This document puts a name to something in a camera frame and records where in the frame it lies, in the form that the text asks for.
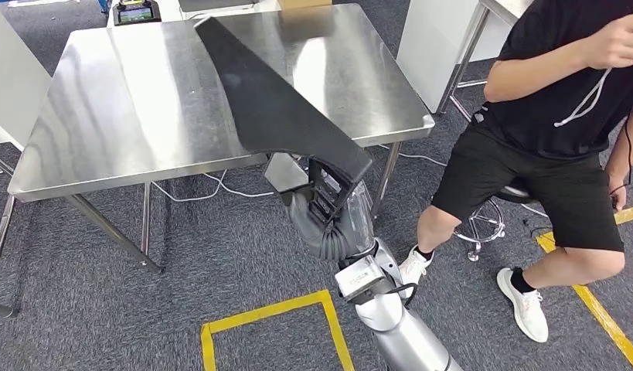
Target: black cable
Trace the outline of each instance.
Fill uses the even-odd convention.
[[[416,296],[416,294],[417,294],[418,284],[404,284],[403,286],[391,289],[391,290],[387,291],[386,293],[387,294],[395,294],[397,292],[401,292],[402,290],[406,290],[408,288],[413,288],[412,295],[410,295],[410,297],[408,297],[407,300],[405,301],[405,308],[409,309],[409,306],[410,306],[410,303],[412,302],[412,299],[414,299],[414,296]]]
[[[538,226],[537,228],[532,228],[530,230],[530,238],[533,238],[535,235],[535,232],[538,230],[551,230],[552,228],[549,226]]]
[[[626,117],[625,123],[624,123],[625,138],[628,140],[628,181],[624,185],[620,185],[616,189],[613,189],[612,191],[610,191],[610,196],[614,195],[614,193],[617,192],[619,189],[625,188],[632,184],[632,140],[630,139],[630,133],[628,133],[628,123],[630,121],[630,117],[632,116],[632,114],[633,114],[633,102],[632,102],[632,106],[630,107],[630,113],[628,113],[628,116]]]

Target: black curved board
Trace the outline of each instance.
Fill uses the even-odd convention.
[[[372,160],[348,135],[248,49],[216,18],[196,32],[223,84],[237,135],[254,153],[309,156],[353,185]]]

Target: stool caster wheel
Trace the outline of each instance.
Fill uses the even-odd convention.
[[[466,257],[470,261],[478,261],[480,259],[480,257],[475,253],[475,251],[469,251],[468,254],[466,254]]]

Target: chair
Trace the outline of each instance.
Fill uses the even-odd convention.
[[[534,203],[536,201],[530,197],[526,183],[521,178],[515,178],[510,184],[496,193],[494,197],[504,199],[511,203],[521,204]],[[482,211],[485,210],[487,206],[490,206],[494,210],[497,216],[495,219],[482,214]],[[478,261],[478,259],[480,259],[479,254],[483,243],[491,242],[505,236],[505,223],[503,222],[502,211],[498,204],[496,204],[493,199],[490,199],[485,205],[480,206],[479,209],[475,210],[471,216],[468,217],[468,223],[471,226],[472,237],[466,236],[457,230],[454,231],[454,235],[475,244],[475,248],[468,252],[467,257],[470,261]],[[478,223],[488,223],[493,226],[494,230],[491,236],[481,237],[478,232]]]

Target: chrome stool base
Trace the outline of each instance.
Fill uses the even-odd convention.
[[[494,210],[496,219],[482,215],[482,210],[485,209],[486,206],[490,206],[491,209]],[[488,237],[481,237],[478,232],[478,222],[488,223],[494,226],[492,235]],[[455,230],[453,234],[458,238],[471,242],[475,245],[475,248],[468,252],[467,258],[470,261],[478,261],[480,259],[479,254],[482,250],[483,243],[491,242],[497,238],[503,238],[505,236],[505,223],[503,222],[502,211],[500,210],[498,204],[496,204],[493,199],[490,199],[485,205],[480,206],[479,209],[475,210],[471,216],[468,217],[468,223],[471,226],[473,237],[466,236],[457,230]]]

